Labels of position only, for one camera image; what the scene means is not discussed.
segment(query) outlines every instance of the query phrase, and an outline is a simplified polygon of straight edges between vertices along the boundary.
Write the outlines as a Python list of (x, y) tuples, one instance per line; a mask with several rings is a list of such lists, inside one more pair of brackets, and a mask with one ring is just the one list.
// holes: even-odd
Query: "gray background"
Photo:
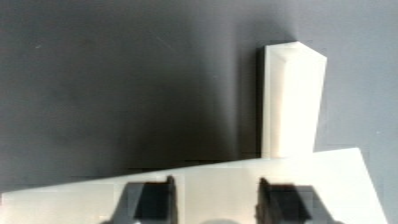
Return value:
[(396, 22), (394, 1), (0, 0), (0, 192), (254, 158), (258, 51), (298, 40), (316, 150), (361, 147), (398, 223)]

